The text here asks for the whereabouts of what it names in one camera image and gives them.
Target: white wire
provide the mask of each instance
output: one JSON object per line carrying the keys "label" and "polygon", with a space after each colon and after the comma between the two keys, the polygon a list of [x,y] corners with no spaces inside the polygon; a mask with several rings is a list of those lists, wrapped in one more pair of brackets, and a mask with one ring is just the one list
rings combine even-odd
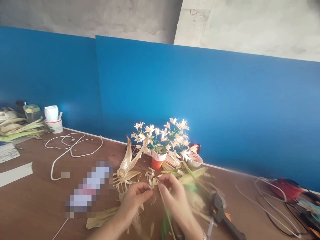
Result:
{"label": "white wire", "polygon": [[[275,185],[267,182],[267,181],[264,180],[263,178],[251,177],[252,180],[253,180],[253,178],[256,178],[257,181],[260,180],[260,181],[263,181],[263,182],[265,182],[265,183],[268,183],[269,185],[272,185],[272,186],[274,186],[275,188],[279,189],[279,190],[283,193],[283,196],[284,196],[285,201],[287,201],[287,197],[286,197],[285,193],[284,193],[280,188],[278,188],[277,186],[275,186]],[[258,192],[263,196],[263,198],[267,201],[267,199],[266,199],[266,198],[264,197],[264,195],[262,194],[263,191],[261,191],[261,189],[256,185],[256,182],[254,182],[254,185],[255,185],[256,189],[257,189]],[[277,222],[279,222],[283,227],[285,227],[285,228],[286,228],[290,233],[292,233],[295,237],[301,238],[301,234],[299,233],[299,230],[298,230],[298,229],[296,228],[296,226],[288,219],[288,217],[285,216],[280,210],[278,210],[276,207],[274,207],[272,204],[270,204],[270,203],[267,201],[267,203],[268,203],[272,208],[276,209],[278,212],[280,212],[282,215],[284,215],[284,216],[289,220],[289,222],[290,222],[291,225],[294,227],[294,229],[297,231],[297,233],[299,233],[298,235],[295,234],[293,231],[291,231],[287,226],[285,226],[280,220],[278,220],[275,216],[273,216],[269,211],[267,211],[267,210],[266,210],[263,206],[261,206],[258,202],[254,201],[254,200],[248,198],[246,195],[244,195],[244,194],[239,190],[238,185],[237,185],[237,181],[235,182],[234,185],[235,185],[236,189],[239,191],[239,193],[241,193],[242,196],[244,196],[244,197],[245,197],[246,199],[248,199],[250,202],[253,202],[254,204],[257,204],[259,207],[261,207],[266,213],[268,213],[271,217],[273,217]]]}
{"label": "white wire", "polygon": [[68,221],[69,218],[67,218],[67,220],[64,222],[64,224],[62,224],[61,228],[59,229],[59,231],[57,232],[57,234],[53,237],[52,240],[54,240],[56,238],[56,236],[59,234],[59,232],[61,231],[61,229],[63,228],[63,226],[66,224],[66,222]]}
{"label": "white wire", "polygon": [[[83,136],[80,137],[80,138],[76,141],[76,143],[74,143],[73,145],[68,145],[68,144],[64,143],[63,140],[64,140],[66,137],[70,137],[69,135],[71,135],[71,134],[83,134]],[[72,148],[73,148],[76,144],[78,144],[78,143],[80,143],[80,142],[83,142],[83,141],[86,141],[86,140],[91,140],[91,141],[93,141],[92,138],[81,140],[81,139],[82,139],[83,137],[85,137],[85,136],[86,136],[86,135],[85,135],[84,133],[70,133],[70,134],[68,134],[68,135],[66,135],[66,136],[59,136],[59,137],[63,137],[63,139],[61,140],[61,142],[62,142],[63,144],[65,144],[65,145],[69,146],[69,147],[67,147],[67,148],[47,147],[47,144],[48,144],[51,140],[56,139],[56,138],[59,138],[59,137],[52,138],[52,139],[50,139],[50,140],[46,143],[46,145],[45,145],[46,148],[58,148],[58,149],[61,149],[61,150],[67,149],[67,151],[65,151],[63,154],[61,154],[61,155],[60,155],[58,158],[56,158],[56,160],[54,160],[53,163],[52,163],[51,173],[50,173],[50,178],[51,178],[52,181],[57,181],[57,180],[60,180],[60,179],[61,179],[61,177],[60,177],[60,178],[53,178],[53,168],[54,168],[54,164],[56,163],[56,161],[57,161],[59,158],[61,158],[63,155],[65,155],[67,152],[70,151],[72,157],[83,157],[83,156],[88,156],[88,155],[94,154],[99,148],[102,147],[103,140],[102,140],[102,136],[100,136],[101,145],[100,145],[100,147],[98,147],[94,152],[89,153],[89,154],[85,154],[85,155],[81,155],[81,156],[74,156],[74,155],[72,154]]]}

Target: paper sheet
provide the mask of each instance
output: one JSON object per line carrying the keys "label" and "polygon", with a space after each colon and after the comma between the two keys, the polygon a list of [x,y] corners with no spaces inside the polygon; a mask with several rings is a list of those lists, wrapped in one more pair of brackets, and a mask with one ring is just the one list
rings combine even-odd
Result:
{"label": "paper sheet", "polygon": [[0,163],[19,157],[20,153],[12,143],[0,146]]}
{"label": "paper sheet", "polygon": [[32,162],[21,167],[0,173],[0,187],[32,174]]}

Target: white cup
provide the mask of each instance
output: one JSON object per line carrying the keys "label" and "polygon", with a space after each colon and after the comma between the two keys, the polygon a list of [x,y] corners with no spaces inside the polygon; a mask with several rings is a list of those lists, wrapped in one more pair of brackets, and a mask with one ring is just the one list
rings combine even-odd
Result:
{"label": "white cup", "polygon": [[61,133],[63,132],[63,128],[62,128],[62,119],[59,119],[56,122],[48,122],[47,120],[44,120],[45,123],[48,125],[50,131],[52,133]]}

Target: concrete wall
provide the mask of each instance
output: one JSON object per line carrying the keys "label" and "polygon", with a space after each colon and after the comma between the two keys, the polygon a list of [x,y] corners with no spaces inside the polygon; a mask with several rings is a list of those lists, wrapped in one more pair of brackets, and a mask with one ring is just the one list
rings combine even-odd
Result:
{"label": "concrete wall", "polygon": [[0,0],[0,25],[173,44],[182,0]]}
{"label": "concrete wall", "polygon": [[320,61],[320,1],[184,0],[174,44]]}

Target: black handle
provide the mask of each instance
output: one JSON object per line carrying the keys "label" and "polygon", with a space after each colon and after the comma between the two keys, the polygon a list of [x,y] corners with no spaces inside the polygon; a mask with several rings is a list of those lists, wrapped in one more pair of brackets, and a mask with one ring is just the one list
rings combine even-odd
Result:
{"label": "black handle", "polygon": [[233,225],[232,222],[224,215],[223,222],[229,230],[229,233],[232,235],[235,240],[247,240],[246,236],[239,232],[239,230]]}

